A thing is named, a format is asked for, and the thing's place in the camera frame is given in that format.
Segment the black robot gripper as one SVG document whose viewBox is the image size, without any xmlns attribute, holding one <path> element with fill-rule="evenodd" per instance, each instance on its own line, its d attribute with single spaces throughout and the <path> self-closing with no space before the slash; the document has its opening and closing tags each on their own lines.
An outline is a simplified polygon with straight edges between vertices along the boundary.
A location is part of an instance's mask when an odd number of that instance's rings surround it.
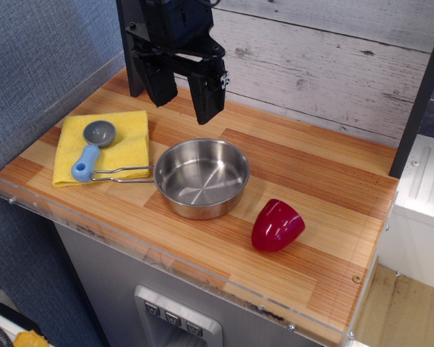
<svg viewBox="0 0 434 347">
<path fill-rule="evenodd" d="M 141 1 L 144 25 L 126 31 L 134 41 L 132 55 L 142 83 L 157 106 L 177 94 L 175 74 L 187 78 L 199 125 L 224 110 L 229 75 L 225 49 L 211 36 L 212 9 L 218 1 Z"/>
</svg>

